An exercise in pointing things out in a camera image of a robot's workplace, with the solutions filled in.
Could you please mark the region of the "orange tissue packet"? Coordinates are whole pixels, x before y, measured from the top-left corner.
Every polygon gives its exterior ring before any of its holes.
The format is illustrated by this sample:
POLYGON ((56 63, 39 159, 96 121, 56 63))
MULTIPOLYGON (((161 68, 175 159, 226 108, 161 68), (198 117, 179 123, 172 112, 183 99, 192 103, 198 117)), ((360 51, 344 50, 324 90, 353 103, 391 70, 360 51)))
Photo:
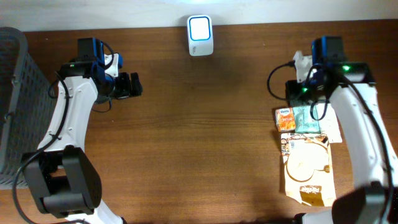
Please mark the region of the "orange tissue packet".
POLYGON ((294 131, 296 128, 293 108, 280 108, 275 111, 275 123, 279 132, 294 131))

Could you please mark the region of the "teal wipes packet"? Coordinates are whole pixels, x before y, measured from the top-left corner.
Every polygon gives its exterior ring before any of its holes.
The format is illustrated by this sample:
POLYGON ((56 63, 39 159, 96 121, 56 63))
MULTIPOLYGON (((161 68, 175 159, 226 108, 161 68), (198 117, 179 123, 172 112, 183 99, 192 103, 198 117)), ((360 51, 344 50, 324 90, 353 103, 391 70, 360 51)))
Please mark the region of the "teal wipes packet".
POLYGON ((310 106, 295 106, 293 107, 293 112, 296 133, 320 133, 319 122, 310 116, 310 106))

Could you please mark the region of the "white tube gold cap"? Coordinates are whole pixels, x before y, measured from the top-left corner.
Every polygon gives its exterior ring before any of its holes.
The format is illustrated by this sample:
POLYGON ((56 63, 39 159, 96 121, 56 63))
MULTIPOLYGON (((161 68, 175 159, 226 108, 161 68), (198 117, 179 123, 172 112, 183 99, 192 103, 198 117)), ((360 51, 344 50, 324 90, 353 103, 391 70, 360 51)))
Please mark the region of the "white tube gold cap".
POLYGON ((314 114, 314 118, 318 120, 320 132, 326 134, 329 138, 330 143, 342 143, 342 137, 340 133, 340 127, 338 119, 331 104, 327 104, 325 110, 324 103, 317 103, 315 105, 317 114, 314 114))

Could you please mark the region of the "glutinous rice bag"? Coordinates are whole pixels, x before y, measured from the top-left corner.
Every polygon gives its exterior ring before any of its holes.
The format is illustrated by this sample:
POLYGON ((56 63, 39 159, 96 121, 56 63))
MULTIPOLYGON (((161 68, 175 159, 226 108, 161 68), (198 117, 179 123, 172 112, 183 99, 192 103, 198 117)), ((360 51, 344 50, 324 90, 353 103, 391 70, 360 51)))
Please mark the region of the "glutinous rice bag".
POLYGON ((306 206, 332 206, 336 193, 328 136, 282 133, 280 143, 286 196, 306 206))

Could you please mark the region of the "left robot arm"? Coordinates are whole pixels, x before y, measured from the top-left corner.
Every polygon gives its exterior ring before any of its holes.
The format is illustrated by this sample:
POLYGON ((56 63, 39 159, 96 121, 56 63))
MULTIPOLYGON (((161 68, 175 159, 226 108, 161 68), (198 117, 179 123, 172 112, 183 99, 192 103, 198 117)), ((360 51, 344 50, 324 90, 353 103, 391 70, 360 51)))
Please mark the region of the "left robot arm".
POLYGON ((85 154, 94 105, 141 96, 137 73, 120 72, 120 53, 95 37, 78 39, 78 55, 55 72, 57 104, 36 152, 25 153, 23 175, 38 211, 61 223, 125 223, 102 199, 99 173, 85 154))

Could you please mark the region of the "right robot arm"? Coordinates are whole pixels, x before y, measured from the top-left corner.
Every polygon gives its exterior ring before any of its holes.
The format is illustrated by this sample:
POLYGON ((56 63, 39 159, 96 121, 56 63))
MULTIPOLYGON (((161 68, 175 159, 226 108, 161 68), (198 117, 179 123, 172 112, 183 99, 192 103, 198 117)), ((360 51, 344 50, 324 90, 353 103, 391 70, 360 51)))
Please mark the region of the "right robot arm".
POLYGON ((299 213, 296 223, 397 223, 397 155, 381 118, 376 81, 365 62, 346 58, 343 39, 312 42, 312 62, 295 58, 297 81, 286 87, 288 101, 325 102, 343 128, 354 190, 330 210, 299 213))

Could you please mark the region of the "white barcode scanner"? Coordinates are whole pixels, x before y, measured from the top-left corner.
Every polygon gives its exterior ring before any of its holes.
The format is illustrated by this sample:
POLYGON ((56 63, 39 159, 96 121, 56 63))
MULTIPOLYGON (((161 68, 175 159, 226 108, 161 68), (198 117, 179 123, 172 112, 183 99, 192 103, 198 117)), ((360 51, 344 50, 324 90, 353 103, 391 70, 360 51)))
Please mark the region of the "white barcode scanner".
POLYGON ((188 50, 192 57, 211 55, 214 50, 210 16, 194 15, 187 19, 188 50))

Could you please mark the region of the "grey plastic mesh basket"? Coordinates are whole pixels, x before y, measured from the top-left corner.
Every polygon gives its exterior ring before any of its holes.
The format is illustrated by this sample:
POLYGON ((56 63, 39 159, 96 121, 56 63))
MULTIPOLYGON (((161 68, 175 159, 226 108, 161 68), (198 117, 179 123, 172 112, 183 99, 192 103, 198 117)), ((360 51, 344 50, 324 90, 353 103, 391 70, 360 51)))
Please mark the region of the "grey plastic mesh basket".
POLYGON ((1 28, 1 189, 12 188, 22 155, 34 152, 48 129, 55 100, 50 82, 28 52, 25 35, 1 28))

